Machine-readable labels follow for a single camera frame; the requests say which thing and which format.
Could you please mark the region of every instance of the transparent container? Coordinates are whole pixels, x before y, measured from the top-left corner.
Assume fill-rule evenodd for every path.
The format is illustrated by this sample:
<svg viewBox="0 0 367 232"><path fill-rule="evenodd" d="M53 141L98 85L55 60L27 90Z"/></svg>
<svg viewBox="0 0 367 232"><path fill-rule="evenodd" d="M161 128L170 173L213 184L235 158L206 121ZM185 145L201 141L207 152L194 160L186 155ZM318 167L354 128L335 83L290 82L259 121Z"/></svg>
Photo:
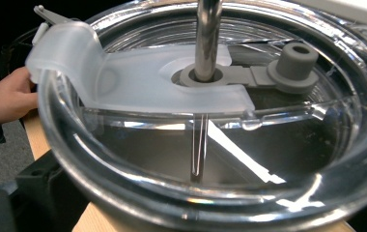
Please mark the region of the transparent container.
<svg viewBox="0 0 367 232"><path fill-rule="evenodd" d="M134 1L87 22L106 53L121 54L194 45L196 9L196 1ZM266 67L294 42L319 54L313 89L240 85L253 108L239 111L89 107L65 69L39 68L32 75L51 149L126 231L299 231L348 218L367 205L367 25L287 1L223 2L219 43L230 66ZM116 84L94 78L87 86L103 102ZM129 98L140 94L151 101L145 91Z"/></svg>

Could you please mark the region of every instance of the person's hand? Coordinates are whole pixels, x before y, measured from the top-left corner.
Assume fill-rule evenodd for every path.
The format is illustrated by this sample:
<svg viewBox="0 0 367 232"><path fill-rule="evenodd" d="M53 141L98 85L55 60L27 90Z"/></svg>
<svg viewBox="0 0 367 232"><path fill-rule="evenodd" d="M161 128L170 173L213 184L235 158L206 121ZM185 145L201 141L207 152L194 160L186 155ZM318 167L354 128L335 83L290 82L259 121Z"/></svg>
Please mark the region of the person's hand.
<svg viewBox="0 0 367 232"><path fill-rule="evenodd" d="M37 108L37 93L25 67L18 68L0 81L0 125L17 120Z"/></svg>

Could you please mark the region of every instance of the wooden table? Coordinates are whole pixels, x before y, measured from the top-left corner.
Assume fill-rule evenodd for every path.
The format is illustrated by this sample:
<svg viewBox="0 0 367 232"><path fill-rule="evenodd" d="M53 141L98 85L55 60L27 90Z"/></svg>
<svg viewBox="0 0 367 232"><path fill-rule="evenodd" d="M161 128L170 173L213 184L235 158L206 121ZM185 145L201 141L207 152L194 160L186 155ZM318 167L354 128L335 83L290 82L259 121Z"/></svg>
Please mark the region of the wooden table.
<svg viewBox="0 0 367 232"><path fill-rule="evenodd" d="M47 140L45 139L38 111L30 111L23 118L23 121L30 142L30 147L36 160L50 149ZM92 203L90 203L72 231L116 232L117 230L110 224L105 216ZM354 230L345 221L341 221L318 232L354 232Z"/></svg>

